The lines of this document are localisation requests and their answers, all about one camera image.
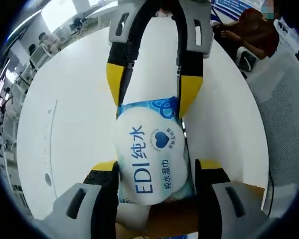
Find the desk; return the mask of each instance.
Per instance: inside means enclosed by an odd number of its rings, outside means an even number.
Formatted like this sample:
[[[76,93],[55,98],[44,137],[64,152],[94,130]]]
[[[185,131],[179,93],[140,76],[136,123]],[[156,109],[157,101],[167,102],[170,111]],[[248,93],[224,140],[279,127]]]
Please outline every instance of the desk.
[[[90,15],[86,16],[86,19],[90,19],[90,18],[97,18],[98,19],[98,26],[101,26],[102,24],[102,16],[110,13],[110,12],[114,12],[116,10],[116,8],[118,7],[118,2],[114,1],[111,2],[99,9],[97,9],[96,11],[94,11],[93,13],[91,13]]]
[[[116,158],[111,134],[116,107],[105,72],[108,34],[109,29],[104,28],[54,56],[35,75],[23,103],[17,160],[22,188],[35,218],[51,212],[55,198],[74,183],[83,182],[96,163]],[[125,104],[176,94],[176,50],[174,21],[152,18],[143,35]],[[193,158],[225,155],[223,160],[233,160],[231,178],[245,179],[250,174],[250,181],[266,188],[267,144],[254,98],[217,42],[204,63],[204,85],[196,100],[203,102],[193,104],[185,119],[190,154]],[[244,160],[249,159],[257,159],[254,164],[259,170],[246,166]],[[46,183],[46,174],[51,186]],[[146,208],[137,211],[146,216]],[[124,216],[133,220],[132,213]]]

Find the gray surface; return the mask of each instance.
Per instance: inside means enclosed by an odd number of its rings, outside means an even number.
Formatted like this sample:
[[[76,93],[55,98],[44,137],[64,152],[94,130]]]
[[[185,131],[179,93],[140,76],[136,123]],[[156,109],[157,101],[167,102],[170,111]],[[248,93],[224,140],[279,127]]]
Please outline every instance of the gray surface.
[[[187,24],[187,50],[201,52],[208,56],[213,40],[213,29],[210,25],[211,3],[208,0],[200,2],[180,0]],[[194,20],[201,25],[201,45],[196,45],[196,30]]]
[[[110,34],[109,40],[110,42],[121,42],[126,43],[128,41],[129,33],[133,21],[136,17],[136,14],[139,12],[145,0],[119,0],[118,1],[118,8],[116,13],[114,14],[111,25],[110,25]],[[122,30],[122,34],[120,36],[116,36],[117,27],[121,21],[122,16],[128,13],[129,16],[127,17],[124,27]]]
[[[86,195],[77,218],[68,216],[68,209],[79,190]],[[53,204],[53,211],[44,220],[35,220],[35,225],[51,238],[89,239],[91,238],[91,217],[96,198],[101,190],[99,185],[77,183],[62,194]]]
[[[245,215],[239,218],[236,216],[226,187],[234,189],[243,205]],[[268,220],[267,215],[261,211],[262,200],[255,197],[254,193],[243,183],[219,183],[214,184],[213,189],[220,205],[223,239],[245,239]]]
[[[269,169],[274,183],[271,217],[281,217],[299,188],[299,61],[277,52],[247,83],[257,102],[266,132]],[[264,212],[269,211],[269,179]]]
[[[187,50],[201,52],[208,56],[213,40],[213,29],[210,25],[211,3],[208,0],[201,2],[180,0],[179,2],[186,17]],[[110,42],[127,42],[135,16],[144,3],[144,0],[120,0],[118,2],[118,9],[112,18],[110,26]],[[117,26],[119,25],[120,20],[125,13],[128,13],[129,16],[126,19],[122,34],[117,36]],[[196,30],[194,20],[198,20],[201,25],[201,45],[196,45]]]

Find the blue heart logo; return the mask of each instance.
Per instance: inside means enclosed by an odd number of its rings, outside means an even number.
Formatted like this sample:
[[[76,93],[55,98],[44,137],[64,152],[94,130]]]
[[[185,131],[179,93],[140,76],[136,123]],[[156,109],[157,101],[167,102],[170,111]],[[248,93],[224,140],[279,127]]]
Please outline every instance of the blue heart logo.
[[[169,137],[164,132],[161,131],[155,134],[155,138],[156,138],[157,148],[164,148],[169,141]]]

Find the poster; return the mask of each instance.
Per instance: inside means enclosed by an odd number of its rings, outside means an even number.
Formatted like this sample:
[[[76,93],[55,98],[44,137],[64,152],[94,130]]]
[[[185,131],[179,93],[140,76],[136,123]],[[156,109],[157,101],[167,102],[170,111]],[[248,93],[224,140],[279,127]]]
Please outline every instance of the poster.
[[[237,18],[248,8],[255,8],[261,11],[265,0],[215,0],[216,8],[225,11],[232,18]]]

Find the person in red shirt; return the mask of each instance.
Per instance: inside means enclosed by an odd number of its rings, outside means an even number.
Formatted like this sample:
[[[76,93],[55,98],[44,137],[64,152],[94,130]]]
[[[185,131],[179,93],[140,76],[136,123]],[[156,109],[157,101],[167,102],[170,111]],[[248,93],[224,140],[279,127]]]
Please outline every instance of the person in red shirt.
[[[280,17],[279,6],[273,0],[266,0],[262,12],[249,8],[238,21],[230,24],[219,22],[213,25],[215,40],[235,60],[237,50],[244,46],[258,58],[272,56],[279,44],[279,34],[274,27],[274,20]]]

